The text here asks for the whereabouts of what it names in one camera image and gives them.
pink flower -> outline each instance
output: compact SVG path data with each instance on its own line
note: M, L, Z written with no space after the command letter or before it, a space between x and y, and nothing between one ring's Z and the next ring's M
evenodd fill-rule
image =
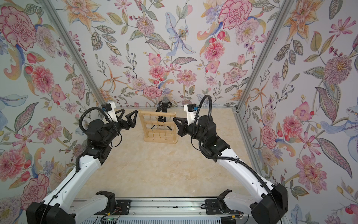
M259 43L265 42L265 41L267 40L267 38L269 37L270 32L271 32L271 30L269 30L269 31L267 32L267 36L266 36L264 33L261 34L261 37L262 37L263 39L262 39L262 40L258 40L257 42L259 42Z
M40 122L39 126L41 128L37 128L37 138L39 140L44 139L44 145L50 144L52 139L56 139L61 137L61 130L60 127L61 121L57 120L55 116L48 118L44 118L44 123Z
M255 35L258 25L258 21L253 18L241 24L236 29L236 43L240 44L250 40Z
M327 183L324 182L324 179L327 179L327 173L320 170L322 168L321 163L316 162L316 157L311 155L311 157L304 155L302 156L302 161L297 158L296 167L300 169L298 172L299 179L298 182L306 185L306 189L310 190L312 185L312 190L316 194L319 194L320 190L327 190Z
M73 70L73 68L69 65L69 64L67 64L67 63L65 63L65 69L68 71L68 73L70 73L70 74L72 74L73 72L74 72L74 70Z
M177 75L177 82L178 83L183 83L186 87L189 87L191 85L194 84L194 82L196 82L196 77L197 75L195 73L193 73L191 70L184 70L183 71L179 71L179 74Z
M66 104L65 109L66 109L67 113L72 114L72 112L74 112L74 113L76 112L77 104L75 104L75 103L65 103L65 104Z
M211 43L205 50L205 58L209 61L219 59L224 54L224 45L219 41Z
M78 96L79 100L82 100L84 97L84 79L82 74L79 77L75 77L72 79L72 93Z
M62 102L66 99L65 94L63 93L60 85L56 84L54 88L52 88L51 92L52 99L55 103Z
M76 39L78 38L78 35L72 35L72 31L68 31L68 35L71 37L72 41L79 41L79 39Z
M46 27L38 26L36 31L37 44L50 56L55 57L56 41Z
M145 36L148 36L154 32L154 24L146 16L141 16L136 22L136 26L138 27L139 31L142 32L142 34L144 34Z
M216 73L219 65L220 65L220 61L212 61L205 67L205 69L211 73Z
M297 107L293 114L297 116L298 119L305 121L310 120L312 115L310 114L310 106L307 102L303 102L299 107Z
M10 149L4 151L0 156L0 179L14 179L22 170L25 164L25 156L21 149Z
M54 84L53 74L50 72L50 69L38 66L32 71L32 82L37 90L42 93L49 93Z
M262 115L262 122L267 126L272 126L276 118L276 112L273 112L270 108L265 110Z
M124 9L127 9L127 6L130 6L132 3L128 3L127 0L117 0L119 3L115 3L115 6L119 6L118 9L124 7Z
M172 72L174 74L174 71L180 71L179 69L181 68L181 66L178 67L178 64L173 65L172 63L170 63L170 67L168 65L165 66L167 69L165 70L166 72Z
M275 142L277 135L275 131L268 125L261 129L261 138L262 142L265 143L266 146L270 149L277 145L277 142Z
M143 90L143 94L154 99L161 96L161 88L158 88L157 86L148 86Z
M161 65L155 65L152 66L149 70L149 74L153 77L153 78L163 78L163 76L165 75L165 70L164 67Z
M344 21L344 23L343 23L343 25L342 25L342 20L339 19L339 20L338 20L338 26L336 26L336 24L332 24L331 28L334 29L334 30L330 31L330 33L336 33L336 32L338 32L338 34L336 35L337 37L338 37L341 33L343 33L343 34L351 34L351 33L353 33L351 30L349 30L349 29L347 29L347 28L353 26L353 25L355 24L355 20L354 20L353 22L351 22L350 24L348 24L349 21L350 21L350 17L348 17L348 18Z
M122 65L124 65L122 60L118 60L118 58L116 58L113 55L109 56L109 58L110 58L110 63L112 63L113 65L116 64L116 66L119 66L119 67L122 67Z
M214 79L214 77L210 76L210 77L207 77L206 78L206 84L207 85L211 85L211 86L214 86L214 85L217 85L217 81Z
M0 31L12 46L17 44L25 51L36 42L36 30L29 16L12 6L1 8Z
M31 178L21 195L21 209L26 210L32 202L40 203L47 195L49 184L50 181L45 174L39 174L37 178Z
M323 70L324 81L327 84L340 84L345 81L352 70L351 63L352 60L346 55L328 60Z
M157 65L161 61L160 55L155 55L153 53L149 53L149 65Z
M317 155L321 155L321 153L314 148L314 147L320 147L320 145L318 143L312 143L313 140L315 139L314 135L312 135L308 139L308 132L304 132L304 134L305 134L305 138L302 138L301 135L298 136L301 139L301 142L304 143L303 148L306 148L308 146L308 149L310 150L313 156L314 156L313 152L316 153Z
M245 63L245 56L242 54L242 55L239 55L237 56L237 63L239 65L243 65Z
M233 67L229 72L224 73L224 85L233 84L238 81L240 78L244 77L247 73L247 70L240 70Z
M283 124L284 132L290 138L297 138L302 132L302 124L295 116L286 116Z
M21 147L20 149L24 148L26 146L26 142L32 142L31 139L29 139L29 137L33 134L33 133L36 133L36 129L32 130L32 125L29 125L29 127L27 128L27 132L26 132L26 129L25 128L22 128L21 131L23 133L23 135L20 135L20 134L15 134L15 138L17 139L21 139L20 141L17 141L17 142L13 142L13 146L17 146L19 144L21 144Z
M218 38L219 38L220 40L222 40L225 36L226 36L226 34L225 34L224 31L220 31L220 33L218 33Z
M223 29L238 27L247 20L251 10L248 0L227 0L221 7L219 23L223 23Z
M147 87L147 84L145 83L144 79L138 78L133 81L133 88L139 91L142 91Z

red tulip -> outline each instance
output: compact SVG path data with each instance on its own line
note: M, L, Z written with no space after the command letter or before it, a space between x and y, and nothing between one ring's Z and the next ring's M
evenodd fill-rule
M288 142L290 141L290 137L287 134L285 135L285 140Z
M25 173L21 174L21 181L27 181L30 177L30 172L26 170Z
M27 60L29 63L36 64L36 57L31 53L27 54Z
M345 208L345 212L347 212L348 214L353 214L353 211L350 208Z
M218 38L219 39L222 39L225 37L225 32L224 31L221 31L220 33L218 33Z
M31 74L33 70L34 70L34 68L33 68L32 66L27 66L27 67L25 68L25 72L26 72L27 74Z
M31 165L31 160L28 159L24 165L24 168L27 169Z
M277 131L277 135L278 135L279 137L282 137L284 134L282 133L282 130L278 130L278 131Z

wire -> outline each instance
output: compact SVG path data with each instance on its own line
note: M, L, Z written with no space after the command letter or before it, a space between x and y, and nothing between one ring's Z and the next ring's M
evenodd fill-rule
M119 142L118 145L116 145L116 146L113 146L113 145L112 145L112 142L111 142L112 148L117 147L117 146L119 146L119 145L121 144L123 137L122 137L122 134L121 134L121 133L119 133L119 135L121 136L120 142Z
M96 220L95 220L95 221L94 221L94 222L93 222L92 224L95 224L95 222L96 222L96 221L97 221L97 219L98 219L98 216L99 216L99 215L97 215L97 218L96 218Z

